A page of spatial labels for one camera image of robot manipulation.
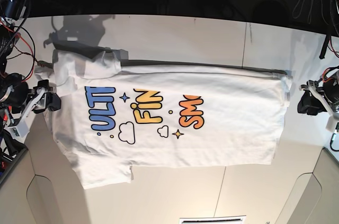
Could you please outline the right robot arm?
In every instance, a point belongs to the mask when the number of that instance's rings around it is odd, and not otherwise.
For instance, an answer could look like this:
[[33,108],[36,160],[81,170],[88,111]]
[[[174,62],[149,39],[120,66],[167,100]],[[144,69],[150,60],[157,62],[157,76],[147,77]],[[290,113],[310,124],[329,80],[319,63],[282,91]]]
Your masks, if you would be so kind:
[[32,58],[33,66],[42,67],[36,58],[34,41],[27,42],[20,31],[31,12],[30,0],[1,0],[1,129],[16,126],[25,119],[24,112],[39,114],[45,110],[57,111],[61,108],[61,99],[48,80],[38,82],[29,88],[28,80],[34,68],[23,76],[19,73],[6,73],[7,62],[16,50],[17,42],[22,41],[29,50],[25,53]]

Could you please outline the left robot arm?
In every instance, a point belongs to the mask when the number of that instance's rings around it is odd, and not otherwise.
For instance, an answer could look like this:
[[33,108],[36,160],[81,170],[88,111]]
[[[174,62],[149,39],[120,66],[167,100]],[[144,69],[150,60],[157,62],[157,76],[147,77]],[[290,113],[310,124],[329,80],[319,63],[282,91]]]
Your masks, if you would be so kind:
[[[329,24],[319,58],[324,59],[326,50],[336,57],[338,51],[333,47],[332,32],[338,34],[338,0],[329,0]],[[319,113],[329,114],[328,124],[338,123],[338,66],[326,68],[316,81],[310,80],[299,87],[304,92],[297,106],[297,112],[316,116]]]

